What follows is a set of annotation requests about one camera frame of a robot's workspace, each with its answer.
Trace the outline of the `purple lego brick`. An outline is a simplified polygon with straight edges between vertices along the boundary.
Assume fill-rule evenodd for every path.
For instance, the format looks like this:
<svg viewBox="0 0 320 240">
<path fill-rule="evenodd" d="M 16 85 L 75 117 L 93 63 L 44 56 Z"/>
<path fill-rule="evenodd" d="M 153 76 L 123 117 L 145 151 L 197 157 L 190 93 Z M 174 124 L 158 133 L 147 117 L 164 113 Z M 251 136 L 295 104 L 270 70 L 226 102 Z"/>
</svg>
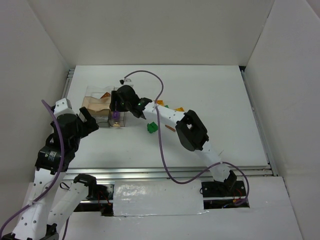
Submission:
<svg viewBox="0 0 320 240">
<path fill-rule="evenodd" d="M 113 111 L 112 112 L 112 115 L 111 115 L 111 118 L 115 121 L 118 121 L 119 118 L 120 118 L 120 113 L 118 111 Z"/>
</svg>

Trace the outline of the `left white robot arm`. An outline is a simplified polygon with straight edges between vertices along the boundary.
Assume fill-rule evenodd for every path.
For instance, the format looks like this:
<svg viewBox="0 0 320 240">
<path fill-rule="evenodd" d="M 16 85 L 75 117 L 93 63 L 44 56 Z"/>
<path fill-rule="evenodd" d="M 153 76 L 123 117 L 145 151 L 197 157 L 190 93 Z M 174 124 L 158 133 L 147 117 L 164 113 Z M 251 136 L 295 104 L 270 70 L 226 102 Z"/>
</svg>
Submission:
<svg viewBox="0 0 320 240">
<path fill-rule="evenodd" d="M 0 234 L 2 240 L 59 240 L 66 237 L 69 219 L 79 203 L 91 197 L 97 179 L 89 174 L 78 174 L 63 198 L 54 205 L 59 185 L 70 162 L 75 158 L 80 140 L 98 130 L 96 120 L 85 107 L 80 108 L 82 120 L 70 107 L 58 103 L 47 107 L 51 114 L 51 133 L 37 155 L 35 176 L 29 200 L 0 228 L 4 231 L 15 217 L 18 223 L 10 233 Z"/>
</svg>

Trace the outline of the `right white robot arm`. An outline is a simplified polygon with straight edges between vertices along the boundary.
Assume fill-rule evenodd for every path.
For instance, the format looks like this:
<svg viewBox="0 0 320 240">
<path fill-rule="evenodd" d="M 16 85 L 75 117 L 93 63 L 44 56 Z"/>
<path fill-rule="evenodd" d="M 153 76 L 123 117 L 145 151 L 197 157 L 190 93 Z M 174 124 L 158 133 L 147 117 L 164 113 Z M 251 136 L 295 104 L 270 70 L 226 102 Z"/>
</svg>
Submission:
<svg viewBox="0 0 320 240">
<path fill-rule="evenodd" d="M 157 121 L 158 125 L 175 128 L 181 145 L 203 160 L 216 182 L 214 189 L 222 197 L 233 191 L 237 176 L 213 149 L 207 128 L 193 110 L 177 111 L 161 106 L 149 98 L 140 98 L 129 85 L 123 85 L 111 92 L 110 109 L 130 112 L 138 119 L 153 120 Z"/>
</svg>

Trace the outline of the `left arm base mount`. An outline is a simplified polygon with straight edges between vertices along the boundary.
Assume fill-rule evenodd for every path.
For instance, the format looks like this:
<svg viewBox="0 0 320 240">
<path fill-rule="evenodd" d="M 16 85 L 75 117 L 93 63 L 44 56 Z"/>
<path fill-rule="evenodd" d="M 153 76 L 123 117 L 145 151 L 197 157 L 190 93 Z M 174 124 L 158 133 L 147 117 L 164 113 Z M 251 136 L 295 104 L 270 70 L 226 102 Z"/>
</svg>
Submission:
<svg viewBox="0 0 320 240">
<path fill-rule="evenodd" d="M 84 185 L 84 192 L 87 196 L 79 200 L 78 204 L 73 208 L 73 212 L 99 212 L 104 217 L 112 217 L 113 210 L 113 184 L 97 184 L 97 179 L 89 174 L 80 173 L 72 181 L 72 183 L 61 182 L 59 187 L 65 191 L 72 188 L 72 184 L 80 183 Z"/>
</svg>

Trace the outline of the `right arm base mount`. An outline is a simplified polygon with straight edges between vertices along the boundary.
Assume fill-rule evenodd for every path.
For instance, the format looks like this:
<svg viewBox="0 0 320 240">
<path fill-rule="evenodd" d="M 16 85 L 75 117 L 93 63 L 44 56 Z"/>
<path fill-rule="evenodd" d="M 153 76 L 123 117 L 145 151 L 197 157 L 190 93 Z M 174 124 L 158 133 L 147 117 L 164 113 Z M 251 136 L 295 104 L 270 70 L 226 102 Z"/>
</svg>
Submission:
<svg viewBox="0 0 320 240">
<path fill-rule="evenodd" d="M 249 208 L 248 201 L 236 205 L 247 196 L 245 184 L 237 180 L 230 191 L 223 190 L 215 181 L 203 181 L 199 193 L 203 197 L 205 210 Z"/>
</svg>

